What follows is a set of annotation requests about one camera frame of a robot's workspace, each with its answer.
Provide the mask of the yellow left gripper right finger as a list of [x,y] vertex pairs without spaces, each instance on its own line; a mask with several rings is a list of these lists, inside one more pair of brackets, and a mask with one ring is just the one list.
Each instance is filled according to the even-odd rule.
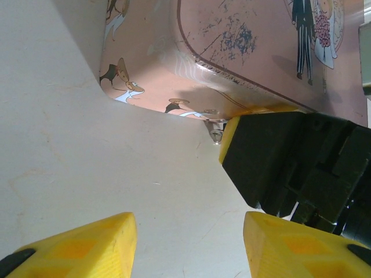
[[248,211],[243,239],[252,277],[370,277],[363,244],[269,214]]

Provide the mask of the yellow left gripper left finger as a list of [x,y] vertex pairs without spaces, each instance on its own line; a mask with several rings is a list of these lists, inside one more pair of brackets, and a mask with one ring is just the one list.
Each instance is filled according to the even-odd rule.
[[125,212],[20,247],[1,277],[131,277],[136,220]]

